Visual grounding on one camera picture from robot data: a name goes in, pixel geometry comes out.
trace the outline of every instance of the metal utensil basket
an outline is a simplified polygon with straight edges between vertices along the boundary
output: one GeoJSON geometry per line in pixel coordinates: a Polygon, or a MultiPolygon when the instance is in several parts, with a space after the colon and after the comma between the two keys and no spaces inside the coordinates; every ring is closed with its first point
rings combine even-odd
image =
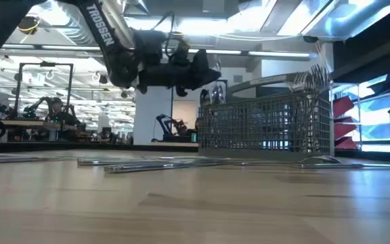
{"type": "Polygon", "coordinates": [[[294,161],[329,155],[329,91],[311,91],[202,106],[199,153],[294,161]]]}

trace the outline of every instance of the ceiling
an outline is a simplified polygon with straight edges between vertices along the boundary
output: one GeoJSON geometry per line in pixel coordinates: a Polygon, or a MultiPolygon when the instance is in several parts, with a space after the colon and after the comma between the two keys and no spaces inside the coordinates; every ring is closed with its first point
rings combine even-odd
{"type": "MultiPolygon", "coordinates": [[[[150,29],[163,14],[172,10],[175,14],[173,27],[185,34],[185,39],[194,49],[309,53],[316,52],[315,45],[304,42],[302,35],[317,36],[325,41],[344,40],[357,35],[390,12],[390,0],[111,0],[104,1],[103,6],[124,45],[130,45],[131,42],[129,27],[150,29]],[[139,4],[150,13],[149,16],[136,10],[139,4]]],[[[7,43],[97,46],[80,11],[72,5],[48,1],[34,6],[29,14],[39,16],[42,20],[37,33],[25,35],[15,30],[7,43]]],[[[156,29],[168,32],[170,28],[169,18],[156,29]]],[[[218,55],[218,58],[222,67],[249,67],[254,62],[253,57],[247,56],[218,55]]],[[[77,117],[85,118],[93,127],[97,125],[100,114],[121,111],[110,113],[113,116],[118,114],[118,117],[112,118],[112,123],[117,126],[117,121],[123,121],[118,124],[119,127],[133,127],[133,91],[128,91],[129,97],[122,99],[120,89],[111,84],[101,85],[97,81],[96,73],[106,74],[102,58],[97,52],[2,49],[0,90],[12,93],[10,86],[16,84],[13,76],[20,62],[42,61],[73,63],[76,69],[73,87],[96,89],[92,92],[72,91],[73,104],[77,100],[88,101],[77,104],[77,117]],[[97,104],[94,102],[97,100],[106,103],[97,104]]],[[[25,73],[26,78],[22,81],[25,87],[68,85],[68,70],[64,67],[30,67],[25,73]],[[50,70],[53,77],[48,79],[50,70]]],[[[66,90],[58,91],[59,96],[67,96],[66,90]]],[[[34,102],[27,98],[56,95],[50,89],[21,89],[23,106],[34,102]]]]}

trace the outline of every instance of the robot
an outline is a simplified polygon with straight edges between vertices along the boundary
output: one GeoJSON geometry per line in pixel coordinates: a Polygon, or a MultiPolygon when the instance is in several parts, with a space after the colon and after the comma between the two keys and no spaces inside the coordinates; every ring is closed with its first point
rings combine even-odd
{"type": "MultiPolygon", "coordinates": [[[[200,49],[190,62],[187,59],[189,45],[181,35],[174,35],[172,29],[168,35],[157,30],[133,30],[135,49],[129,49],[114,34],[98,0],[56,1],[79,8],[103,53],[110,81],[117,87],[134,86],[143,94],[149,86],[175,87],[177,95],[186,96],[185,89],[197,89],[221,76],[220,72],[209,68],[205,49],[200,49]],[[179,42],[172,55],[167,53],[170,40],[179,42]],[[166,64],[160,63],[163,44],[169,58],[166,64]],[[134,84],[137,77],[139,84],[134,84]]],[[[44,2],[46,0],[0,0],[0,49],[30,8],[44,2]]]]}

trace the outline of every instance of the wire basket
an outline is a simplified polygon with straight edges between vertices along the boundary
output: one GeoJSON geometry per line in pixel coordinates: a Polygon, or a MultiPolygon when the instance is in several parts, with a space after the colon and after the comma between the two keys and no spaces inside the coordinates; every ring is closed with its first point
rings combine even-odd
{"type": "Polygon", "coordinates": [[[203,155],[295,160],[329,155],[329,91],[202,106],[203,155]]]}

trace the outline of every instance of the black robotic arm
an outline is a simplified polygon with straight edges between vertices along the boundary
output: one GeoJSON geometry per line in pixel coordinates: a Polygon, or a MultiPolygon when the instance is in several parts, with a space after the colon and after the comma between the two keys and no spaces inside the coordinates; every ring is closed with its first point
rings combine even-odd
{"type": "MultiPolygon", "coordinates": [[[[205,50],[201,49],[192,63],[186,62],[188,49],[180,48],[184,45],[179,45],[168,64],[161,64],[162,44],[169,41],[171,33],[167,37],[155,30],[135,30],[135,49],[130,50],[114,34],[98,0],[56,1],[79,8],[103,53],[110,81],[115,86],[133,86],[139,75],[137,88],[142,92],[146,92],[148,86],[175,86],[178,94],[184,96],[184,89],[197,89],[221,76],[221,73],[209,69],[205,50]],[[144,69],[138,72],[141,63],[144,69]]],[[[45,0],[0,0],[0,48],[31,7],[43,2],[45,0]]]]}

